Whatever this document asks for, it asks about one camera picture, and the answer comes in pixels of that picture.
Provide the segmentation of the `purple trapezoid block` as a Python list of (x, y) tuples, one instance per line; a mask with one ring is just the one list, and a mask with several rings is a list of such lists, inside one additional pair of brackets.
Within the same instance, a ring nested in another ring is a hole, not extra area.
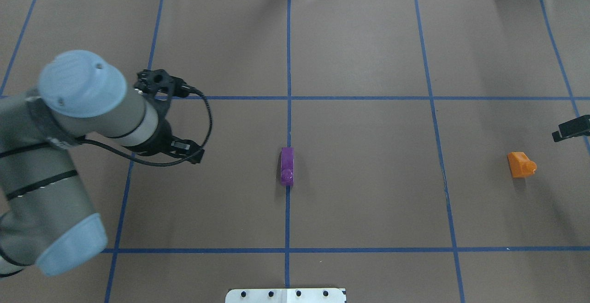
[(280, 183), (285, 187), (293, 187), (295, 179), (295, 161), (294, 149), (292, 147), (284, 147), (280, 154)]

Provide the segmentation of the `orange trapezoid block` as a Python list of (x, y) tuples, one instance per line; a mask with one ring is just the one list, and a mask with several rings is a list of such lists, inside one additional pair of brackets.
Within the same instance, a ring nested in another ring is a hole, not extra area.
[(528, 178), (537, 172), (537, 164), (524, 152), (510, 152), (507, 160), (512, 178)]

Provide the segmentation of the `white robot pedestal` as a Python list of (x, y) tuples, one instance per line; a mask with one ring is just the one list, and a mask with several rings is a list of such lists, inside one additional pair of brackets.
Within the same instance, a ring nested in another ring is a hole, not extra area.
[(346, 303), (341, 288), (235, 289), (227, 292), (226, 303)]

